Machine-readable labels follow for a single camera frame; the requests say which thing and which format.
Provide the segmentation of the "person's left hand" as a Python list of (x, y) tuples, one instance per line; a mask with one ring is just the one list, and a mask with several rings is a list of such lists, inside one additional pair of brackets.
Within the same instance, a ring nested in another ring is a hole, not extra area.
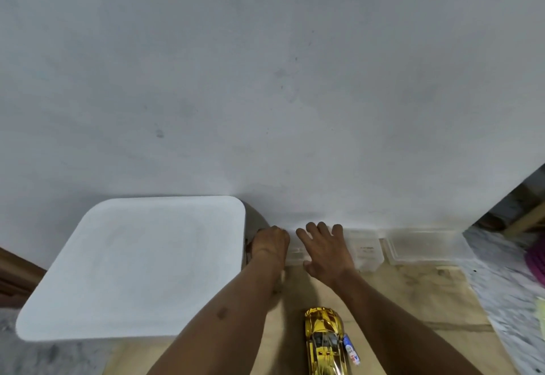
[(276, 259), (282, 266), (284, 266), (289, 243), (290, 240), (256, 239), (255, 234), (250, 243), (251, 260), (269, 257)]

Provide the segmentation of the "person's right hand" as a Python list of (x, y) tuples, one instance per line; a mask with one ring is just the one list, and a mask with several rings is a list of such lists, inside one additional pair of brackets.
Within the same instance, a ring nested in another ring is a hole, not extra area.
[(339, 245), (331, 235), (331, 228), (324, 222), (316, 224), (322, 234), (322, 243), (314, 244), (305, 228), (296, 229), (296, 235), (303, 242), (311, 261), (316, 266), (316, 273), (308, 273), (329, 288), (337, 290), (343, 279), (356, 272), (347, 244)]

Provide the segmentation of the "small clear plastic box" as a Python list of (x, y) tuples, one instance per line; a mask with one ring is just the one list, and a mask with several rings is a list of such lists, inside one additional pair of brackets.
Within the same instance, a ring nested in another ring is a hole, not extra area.
[(311, 257), (306, 250), (306, 247), (296, 235), (295, 230), (288, 230), (287, 232), (290, 235), (290, 243), (288, 245), (285, 266), (302, 266), (304, 262), (311, 261)]

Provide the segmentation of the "person's right forearm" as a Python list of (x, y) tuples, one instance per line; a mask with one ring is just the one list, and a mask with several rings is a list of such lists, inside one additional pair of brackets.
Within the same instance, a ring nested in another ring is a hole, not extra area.
[(483, 375), (451, 344), (375, 288), (355, 269), (328, 286), (345, 303), (386, 375)]

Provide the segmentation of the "person's left forearm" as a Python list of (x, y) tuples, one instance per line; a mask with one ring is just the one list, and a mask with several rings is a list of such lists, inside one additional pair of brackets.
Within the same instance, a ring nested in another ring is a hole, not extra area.
[(187, 324), (146, 375), (249, 375), (286, 254), (259, 249)]

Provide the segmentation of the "gold toy car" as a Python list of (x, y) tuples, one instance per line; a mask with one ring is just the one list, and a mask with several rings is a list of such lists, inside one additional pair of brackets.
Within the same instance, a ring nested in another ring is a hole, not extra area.
[(349, 375), (340, 315), (326, 307), (305, 312), (305, 341), (309, 375)]

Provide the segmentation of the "flat clear plastic container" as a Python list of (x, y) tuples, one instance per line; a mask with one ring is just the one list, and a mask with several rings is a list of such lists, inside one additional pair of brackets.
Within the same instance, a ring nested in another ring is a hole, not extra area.
[(381, 235), (390, 264), (455, 266), (476, 259), (458, 231), (447, 229), (390, 229)]

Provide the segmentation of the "blue and white tag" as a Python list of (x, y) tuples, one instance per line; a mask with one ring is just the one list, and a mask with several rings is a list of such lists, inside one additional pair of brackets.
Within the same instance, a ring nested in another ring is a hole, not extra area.
[(350, 361), (356, 366), (360, 365), (361, 364), (360, 357), (353, 343), (351, 342), (349, 336), (346, 333), (342, 337), (342, 343), (343, 343), (344, 350), (348, 358), (350, 359)]

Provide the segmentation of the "white storage bin with lid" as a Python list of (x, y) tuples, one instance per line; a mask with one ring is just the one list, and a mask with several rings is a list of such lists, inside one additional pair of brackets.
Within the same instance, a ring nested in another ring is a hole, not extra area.
[(242, 268), (246, 209), (231, 196), (92, 207), (21, 309), (27, 342), (175, 337)]

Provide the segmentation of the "wooden plank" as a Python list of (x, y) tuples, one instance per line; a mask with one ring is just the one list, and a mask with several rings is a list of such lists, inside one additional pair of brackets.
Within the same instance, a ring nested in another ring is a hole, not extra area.
[(523, 233), (541, 232), (544, 230), (545, 200), (506, 227), (502, 234), (505, 238), (513, 238)]

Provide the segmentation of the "purple object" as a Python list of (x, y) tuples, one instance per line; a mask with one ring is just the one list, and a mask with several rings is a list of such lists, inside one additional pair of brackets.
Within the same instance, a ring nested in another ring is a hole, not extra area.
[(545, 238), (535, 241), (528, 248), (524, 259), (532, 275), (545, 287)]

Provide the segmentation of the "brown wooden furniture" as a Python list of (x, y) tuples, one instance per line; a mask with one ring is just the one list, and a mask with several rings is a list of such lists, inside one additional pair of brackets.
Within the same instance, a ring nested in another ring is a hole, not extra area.
[(0, 309), (20, 309), (46, 270), (0, 247)]

